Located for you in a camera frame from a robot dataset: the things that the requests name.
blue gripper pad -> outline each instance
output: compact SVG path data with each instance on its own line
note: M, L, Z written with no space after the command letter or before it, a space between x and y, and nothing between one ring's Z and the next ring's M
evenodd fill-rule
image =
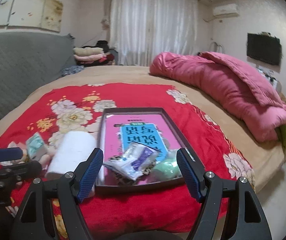
M102 150L99 150L80 180L79 193L76 196L79 203L82 203L83 200L89 196L89 193L92 190L93 184L99 174L102 164L103 152Z
M23 151L19 147L0 149L0 162L19 160Z
M197 201L201 200L202 196L200 193L200 183L181 151L178 151L176 154L176 162L179 166L182 176L184 177L187 189L190 192L191 197L195 198Z

tv screen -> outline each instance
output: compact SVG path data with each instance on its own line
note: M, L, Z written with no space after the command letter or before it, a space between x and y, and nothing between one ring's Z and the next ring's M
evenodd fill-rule
M271 65L280 65L282 57L280 39L267 35L248 33L246 55Z

white curtain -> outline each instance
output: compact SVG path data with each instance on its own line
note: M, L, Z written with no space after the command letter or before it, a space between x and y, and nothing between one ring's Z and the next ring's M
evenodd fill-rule
M197 53L197 0L112 0L110 46L119 64L148 66L170 51Z

screw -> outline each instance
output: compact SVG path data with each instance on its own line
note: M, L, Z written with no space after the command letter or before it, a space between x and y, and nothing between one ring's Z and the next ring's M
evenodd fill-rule
M0 187L4 187L5 183L3 181L0 181Z
M240 177L240 182L247 183L247 178L246 177Z
M41 179L40 178L35 178L33 179L33 183L34 184L39 184L41 182Z
M70 179L70 178L72 178L74 176L74 173L69 171L69 172L65 173L64 176L65 176L65 178Z
M208 178L213 178L215 176L214 172L212 172L212 171L208 171L207 173L205 173L205 175Z

pink book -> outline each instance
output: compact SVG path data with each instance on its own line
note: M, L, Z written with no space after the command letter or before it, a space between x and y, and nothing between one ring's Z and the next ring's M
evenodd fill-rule
M122 155L131 141L138 141L161 150L156 159L166 158L167 150L181 148L171 129L160 114L110 114L102 126L100 148L104 161ZM117 185L114 176L103 167L99 178L104 185Z

